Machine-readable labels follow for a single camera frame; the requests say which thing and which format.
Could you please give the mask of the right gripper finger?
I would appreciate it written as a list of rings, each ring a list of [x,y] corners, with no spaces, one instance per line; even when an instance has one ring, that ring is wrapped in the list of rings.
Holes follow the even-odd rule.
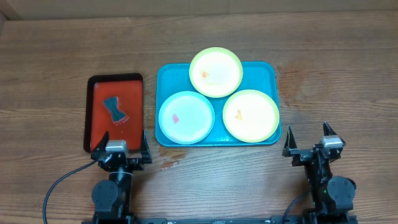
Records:
[[[292,129],[290,126],[288,126],[288,130],[287,130],[287,138],[285,141],[285,145],[283,148],[283,151],[295,151],[297,150],[297,145],[295,142],[295,138],[292,132]]]
[[[323,123],[323,132],[325,136],[336,136],[336,133],[326,121]]]

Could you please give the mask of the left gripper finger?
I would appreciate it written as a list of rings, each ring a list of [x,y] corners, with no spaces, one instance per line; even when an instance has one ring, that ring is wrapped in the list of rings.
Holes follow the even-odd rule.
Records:
[[[99,143],[94,147],[92,153],[97,153],[105,150],[105,147],[109,141],[109,132],[106,131],[99,141]]]
[[[141,145],[140,145],[139,151],[141,153],[142,159],[150,159],[151,158],[151,153],[150,153],[150,149],[149,149],[149,146],[147,143],[147,138],[146,138],[146,132],[144,130],[142,130]]]

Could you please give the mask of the green pink dish sponge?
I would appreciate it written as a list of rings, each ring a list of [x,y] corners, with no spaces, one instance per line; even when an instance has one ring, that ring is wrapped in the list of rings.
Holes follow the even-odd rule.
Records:
[[[104,107],[111,115],[111,120],[114,124],[123,123],[127,120],[127,114],[119,109],[119,98],[111,96],[103,100]]]

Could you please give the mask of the light blue plastic plate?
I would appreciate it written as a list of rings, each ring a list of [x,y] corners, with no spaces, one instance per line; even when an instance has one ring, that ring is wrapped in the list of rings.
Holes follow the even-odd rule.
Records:
[[[165,137],[177,144],[189,145],[204,140],[215,123],[210,101],[194,91],[180,91],[162,104],[158,124]]]

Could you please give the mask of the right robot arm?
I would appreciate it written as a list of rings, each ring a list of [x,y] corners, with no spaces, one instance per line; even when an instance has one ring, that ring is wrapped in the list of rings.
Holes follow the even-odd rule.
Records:
[[[347,177],[334,176],[330,169],[330,163],[341,157],[346,143],[327,122],[323,123],[323,133],[318,144],[314,144],[310,149],[299,149],[292,129],[287,130],[282,155],[292,158],[292,166],[304,167],[309,189],[286,208],[281,223],[358,222],[355,215],[349,214],[353,209],[356,183]],[[289,217],[290,209],[307,195],[312,196],[314,207],[304,210],[300,218]]]

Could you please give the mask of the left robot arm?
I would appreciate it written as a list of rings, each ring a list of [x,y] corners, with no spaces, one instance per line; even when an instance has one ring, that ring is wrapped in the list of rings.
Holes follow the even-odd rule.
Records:
[[[144,170],[152,163],[146,133],[142,132],[139,147],[141,156],[129,158],[125,140],[110,140],[109,133],[93,149],[91,158],[98,166],[109,173],[109,177],[98,182],[92,190],[91,198],[95,205],[92,223],[137,224],[139,219],[130,211],[133,172]]]

